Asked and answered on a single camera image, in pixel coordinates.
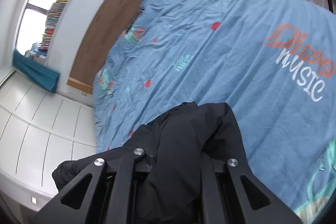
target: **blue bedsheet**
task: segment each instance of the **blue bedsheet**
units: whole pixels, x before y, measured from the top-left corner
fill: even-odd
[[[304,0],[144,0],[94,83],[97,152],[182,102],[227,102],[249,165],[304,222],[336,186],[336,16]]]

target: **leaf pattern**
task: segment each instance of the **leaf pattern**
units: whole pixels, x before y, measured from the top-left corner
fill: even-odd
[[[174,67],[177,71],[183,70],[185,67],[189,65],[191,60],[193,59],[193,56],[187,54],[185,56],[181,56],[179,60],[175,63]]]
[[[137,44],[140,38],[143,36],[145,29],[132,27],[130,31],[124,36],[130,43]]]
[[[104,68],[103,70],[99,71],[98,74],[100,75],[100,79],[98,81],[100,87],[106,92],[107,95],[113,95],[116,82],[109,80],[107,69]]]

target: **wooden bed frame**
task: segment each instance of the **wooden bed frame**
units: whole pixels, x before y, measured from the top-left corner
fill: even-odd
[[[92,20],[67,84],[92,94],[92,84],[110,48],[136,16],[142,0],[105,0]]]
[[[68,78],[67,84],[92,94],[93,80],[123,30],[139,11],[142,0],[105,0],[92,20]]]

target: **bed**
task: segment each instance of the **bed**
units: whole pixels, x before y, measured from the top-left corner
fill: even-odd
[[[143,0],[93,85],[97,152],[227,102],[256,177],[311,223],[336,188],[336,17],[304,0]]]

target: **metal screw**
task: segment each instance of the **metal screw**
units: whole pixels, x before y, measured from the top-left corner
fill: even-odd
[[[133,153],[138,155],[138,156],[141,156],[143,153],[145,152],[145,150],[143,150],[142,148],[135,148]]]
[[[232,166],[232,167],[235,167],[235,166],[238,165],[238,161],[236,159],[229,159],[227,161],[227,164],[230,165],[230,166]]]
[[[104,164],[104,162],[105,162],[105,160],[102,159],[102,158],[97,158],[97,159],[94,160],[94,164],[96,166],[102,166]]]

